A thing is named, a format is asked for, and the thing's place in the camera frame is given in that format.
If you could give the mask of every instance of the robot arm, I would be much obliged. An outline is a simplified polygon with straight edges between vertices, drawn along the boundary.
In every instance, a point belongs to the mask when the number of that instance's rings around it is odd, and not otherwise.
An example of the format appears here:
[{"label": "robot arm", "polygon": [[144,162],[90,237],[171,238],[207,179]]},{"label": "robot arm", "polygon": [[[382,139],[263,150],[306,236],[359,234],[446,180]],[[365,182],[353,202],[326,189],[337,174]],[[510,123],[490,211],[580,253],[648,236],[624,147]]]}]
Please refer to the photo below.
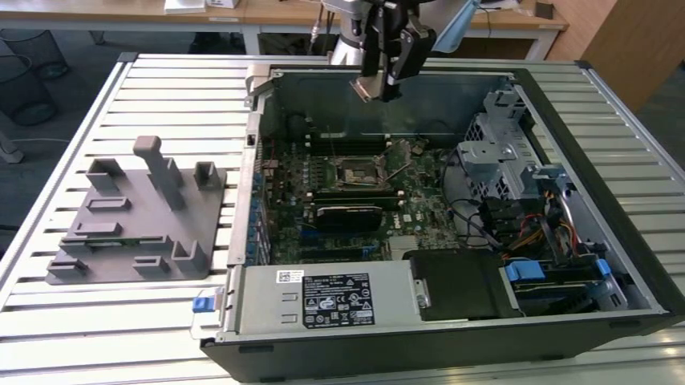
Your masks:
[{"label": "robot arm", "polygon": [[[363,101],[389,102],[399,98],[399,82],[421,71],[437,34],[420,22],[420,6],[433,1],[322,0],[323,6],[342,16],[341,39],[362,50],[362,72],[353,81],[353,88]],[[440,4],[437,10],[445,8],[444,1],[436,3]],[[464,10],[478,3],[480,0],[466,0],[456,5],[461,8],[456,20],[462,26],[468,25],[464,20],[470,21],[473,16],[473,12]],[[460,41],[466,31],[465,27],[462,29]]]},{"label": "robot arm", "polygon": [[374,4],[362,28],[362,73],[353,88],[363,101],[387,102],[402,95],[399,82],[418,75],[436,31],[418,21],[418,2],[411,0]]}]

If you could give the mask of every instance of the wooden desk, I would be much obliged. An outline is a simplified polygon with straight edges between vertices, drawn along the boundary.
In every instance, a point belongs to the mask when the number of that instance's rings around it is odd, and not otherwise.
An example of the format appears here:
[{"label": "wooden desk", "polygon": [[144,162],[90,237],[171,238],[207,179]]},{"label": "wooden desk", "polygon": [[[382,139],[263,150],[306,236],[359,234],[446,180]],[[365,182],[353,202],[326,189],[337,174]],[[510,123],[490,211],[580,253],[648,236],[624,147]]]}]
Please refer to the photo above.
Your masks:
[{"label": "wooden desk", "polygon": [[683,0],[553,0],[573,26],[560,35],[552,60],[585,60],[633,111],[685,56]]},{"label": "wooden desk", "polygon": [[[315,2],[242,0],[237,9],[209,7],[201,14],[164,14],[164,0],[0,0],[0,28],[51,30],[150,30],[241,32],[249,55],[259,55],[261,33],[309,34],[319,12]],[[466,36],[532,39],[528,59],[545,59],[568,23],[514,12],[478,14]]]}]

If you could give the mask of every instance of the floor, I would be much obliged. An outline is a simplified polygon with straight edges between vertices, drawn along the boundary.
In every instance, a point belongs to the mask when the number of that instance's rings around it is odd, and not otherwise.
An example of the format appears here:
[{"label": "floor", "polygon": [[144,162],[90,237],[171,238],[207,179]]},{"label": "floor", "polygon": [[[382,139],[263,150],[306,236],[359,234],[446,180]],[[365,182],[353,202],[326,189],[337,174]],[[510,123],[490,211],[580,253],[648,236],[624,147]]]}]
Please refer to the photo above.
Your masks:
[{"label": "floor", "polygon": [[[24,128],[0,115],[6,135],[16,139],[55,138],[68,140],[90,109],[120,52],[187,53],[193,33],[107,32],[107,43],[96,46],[86,31],[54,31],[71,66],[71,73],[47,83],[60,108],[51,121]],[[10,53],[0,44],[0,55]],[[638,117],[685,167],[685,68],[673,73]],[[18,143],[24,162],[7,165],[0,161],[0,225],[20,225],[43,189],[67,144],[55,141]],[[0,256],[14,233],[0,230]]]}]

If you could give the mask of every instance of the aluminum slotted table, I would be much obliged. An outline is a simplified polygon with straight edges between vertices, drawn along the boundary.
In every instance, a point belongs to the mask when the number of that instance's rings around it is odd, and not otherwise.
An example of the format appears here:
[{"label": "aluminum slotted table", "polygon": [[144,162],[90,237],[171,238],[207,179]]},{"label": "aluminum slotted table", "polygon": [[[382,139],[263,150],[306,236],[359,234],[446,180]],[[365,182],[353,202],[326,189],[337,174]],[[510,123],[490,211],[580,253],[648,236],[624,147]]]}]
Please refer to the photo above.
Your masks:
[{"label": "aluminum slotted table", "polygon": [[[235,383],[191,338],[191,299],[225,283],[249,118],[251,63],[299,57],[123,56],[0,262],[0,376],[15,383]],[[574,63],[436,60],[432,67],[525,67],[569,126],[667,270],[685,290],[685,176],[592,69]],[[553,146],[537,133],[550,160]],[[95,157],[142,168],[140,135],[156,135],[179,168],[229,169],[207,279],[50,286],[46,267],[82,205]],[[202,328],[218,327],[214,318]],[[574,359],[366,375],[305,383],[683,383],[685,331],[624,338]]]}]

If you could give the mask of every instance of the power supply label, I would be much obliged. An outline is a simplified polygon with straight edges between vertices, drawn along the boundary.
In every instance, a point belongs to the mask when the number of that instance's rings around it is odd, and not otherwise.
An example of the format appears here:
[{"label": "power supply label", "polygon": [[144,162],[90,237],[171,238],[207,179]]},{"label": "power supply label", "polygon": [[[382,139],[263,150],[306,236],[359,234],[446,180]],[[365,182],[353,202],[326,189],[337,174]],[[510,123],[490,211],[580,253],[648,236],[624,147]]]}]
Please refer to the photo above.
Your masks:
[{"label": "power supply label", "polygon": [[307,329],[375,324],[367,273],[305,276],[302,293]]}]

